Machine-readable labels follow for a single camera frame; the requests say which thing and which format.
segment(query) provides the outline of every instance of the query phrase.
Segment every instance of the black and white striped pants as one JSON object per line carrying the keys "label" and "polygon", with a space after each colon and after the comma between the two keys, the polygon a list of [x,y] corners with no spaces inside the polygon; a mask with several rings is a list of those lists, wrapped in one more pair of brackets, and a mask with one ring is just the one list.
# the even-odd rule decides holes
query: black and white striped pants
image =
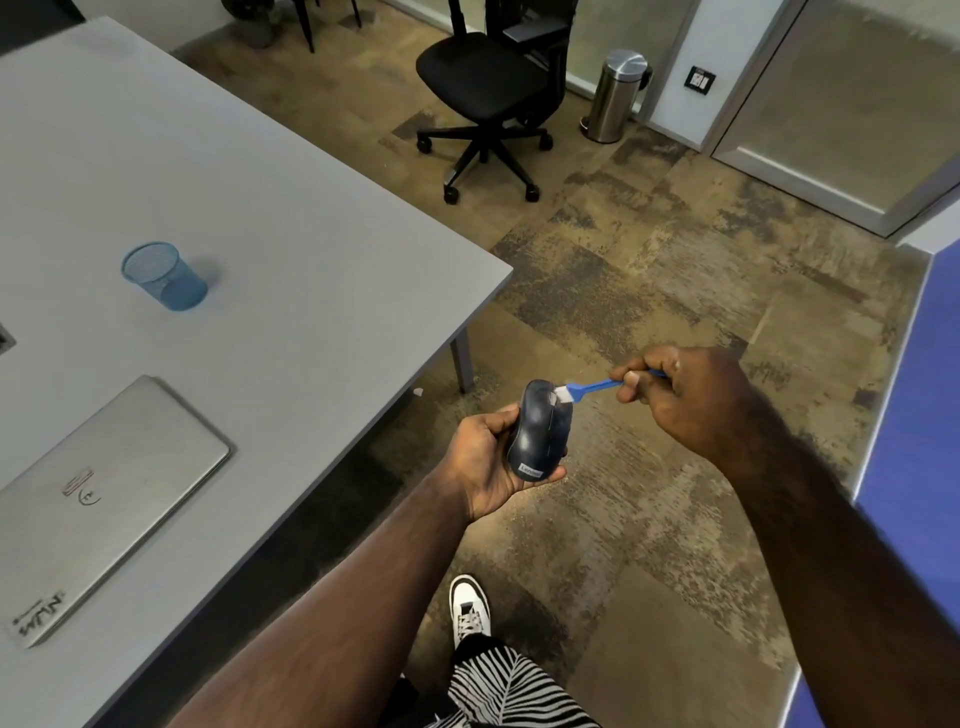
{"label": "black and white striped pants", "polygon": [[453,653],[453,676],[445,696],[417,698],[413,687],[401,681],[381,725],[597,728],[583,708],[533,661],[486,635],[469,635],[460,642]]}

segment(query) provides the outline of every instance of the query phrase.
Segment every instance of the silver laptop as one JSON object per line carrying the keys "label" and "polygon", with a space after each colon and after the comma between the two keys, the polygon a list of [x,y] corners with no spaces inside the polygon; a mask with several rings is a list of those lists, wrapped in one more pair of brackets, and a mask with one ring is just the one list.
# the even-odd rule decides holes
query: silver laptop
{"label": "silver laptop", "polygon": [[0,491],[0,619],[46,639],[229,456],[142,376]]}

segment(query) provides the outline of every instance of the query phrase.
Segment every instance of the black office chair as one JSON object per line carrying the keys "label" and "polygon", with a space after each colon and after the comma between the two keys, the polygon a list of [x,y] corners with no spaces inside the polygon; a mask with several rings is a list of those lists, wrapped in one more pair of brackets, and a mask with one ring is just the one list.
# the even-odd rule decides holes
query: black office chair
{"label": "black office chair", "polygon": [[503,145],[504,139],[538,136],[540,148],[553,137],[540,124],[560,107],[566,91],[566,46],[577,0],[487,0],[487,34],[468,33],[460,0],[449,0],[453,36],[417,58],[417,73],[437,97],[473,127],[421,129],[417,148],[429,154],[434,139],[468,139],[469,145],[444,180],[444,200],[456,205],[453,183],[477,155],[490,152],[527,185],[527,202],[540,189]]}

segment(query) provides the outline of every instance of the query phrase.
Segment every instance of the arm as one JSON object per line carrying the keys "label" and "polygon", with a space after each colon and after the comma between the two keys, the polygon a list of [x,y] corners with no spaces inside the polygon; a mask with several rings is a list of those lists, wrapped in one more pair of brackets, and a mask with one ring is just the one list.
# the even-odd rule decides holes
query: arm
{"label": "arm", "polygon": [[506,468],[498,438],[518,413],[513,404],[463,420],[440,465],[169,728],[374,725],[464,530],[532,485]]}
{"label": "arm", "polygon": [[649,403],[660,427],[730,481],[824,723],[955,723],[960,637],[737,363],[717,349],[655,346],[612,376],[624,380],[621,402]]}

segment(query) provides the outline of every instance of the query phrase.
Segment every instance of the brown patterned carpet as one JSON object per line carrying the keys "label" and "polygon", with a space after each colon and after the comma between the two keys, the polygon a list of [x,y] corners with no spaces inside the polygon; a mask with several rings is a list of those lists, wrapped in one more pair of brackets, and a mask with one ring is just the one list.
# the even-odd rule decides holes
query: brown patterned carpet
{"label": "brown patterned carpet", "polygon": [[[569,96],[552,152],[513,144],[537,205],[495,158],[443,202],[462,142],[418,153],[415,129],[456,119],[414,61],[443,34],[381,4],[361,31],[343,0],[311,7],[317,54],[287,24],[274,47],[228,36],[185,61],[515,268],[470,327],[476,390],[447,356],[318,487],[102,725],[159,724],[202,676],[304,589],[439,458],[457,421],[534,377],[591,381],[651,341],[721,345],[843,476],[855,474],[925,258],[646,129],[601,146]],[[608,726],[772,726],[794,656],[732,490],[639,405],[578,405],[562,485],[514,498],[468,531],[451,575],[488,589],[494,634],[524,650]],[[445,591],[408,674],[439,685]]]}

